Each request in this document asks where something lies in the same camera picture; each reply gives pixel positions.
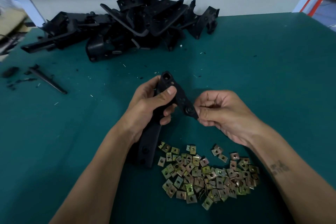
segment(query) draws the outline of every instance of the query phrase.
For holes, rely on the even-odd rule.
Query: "hand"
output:
[[[116,126],[122,128],[122,131],[130,133],[132,143],[139,140],[143,129],[147,126],[153,116],[154,109],[168,104],[176,95],[176,88],[170,86],[154,97],[154,89],[156,88],[160,75],[150,79],[148,82],[141,84],[135,91],[128,109],[120,118]],[[160,120],[161,125],[170,123],[170,114],[174,112],[176,105],[173,104],[163,111],[163,117]]]
[[[205,91],[194,106],[202,125],[216,126],[232,141],[245,146],[250,146],[250,138],[265,125],[233,91]]]

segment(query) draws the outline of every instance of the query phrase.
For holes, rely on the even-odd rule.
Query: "right hand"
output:
[[[205,91],[194,106],[202,125],[216,126],[232,141],[244,146],[249,147],[250,139],[265,126],[233,91]]]

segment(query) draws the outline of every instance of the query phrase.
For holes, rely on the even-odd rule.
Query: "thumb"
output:
[[[170,86],[168,89],[155,97],[148,98],[149,108],[154,110],[160,106],[168,104],[175,97],[176,92],[176,88],[174,86]]]
[[[195,106],[195,110],[200,120],[213,120],[219,122],[223,116],[220,108],[207,108]]]

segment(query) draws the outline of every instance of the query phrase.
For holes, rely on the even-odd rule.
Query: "pile of black plastic parts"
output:
[[[47,49],[64,49],[85,39],[90,61],[109,59],[123,54],[129,48],[150,50],[164,42],[172,51],[186,29],[199,39],[207,27],[212,34],[217,26],[219,9],[209,6],[202,15],[194,13],[196,0],[183,4],[183,0],[118,0],[119,10],[100,6],[104,15],[58,13],[41,28],[45,35],[38,41],[21,48],[33,53]]]

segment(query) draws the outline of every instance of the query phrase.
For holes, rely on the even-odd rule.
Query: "mounting hole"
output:
[[[146,146],[142,147],[141,151],[142,151],[143,154],[148,154],[149,153],[149,149]]]
[[[170,79],[170,74],[168,74],[168,73],[164,74],[163,78],[165,78],[165,80],[169,80]]]

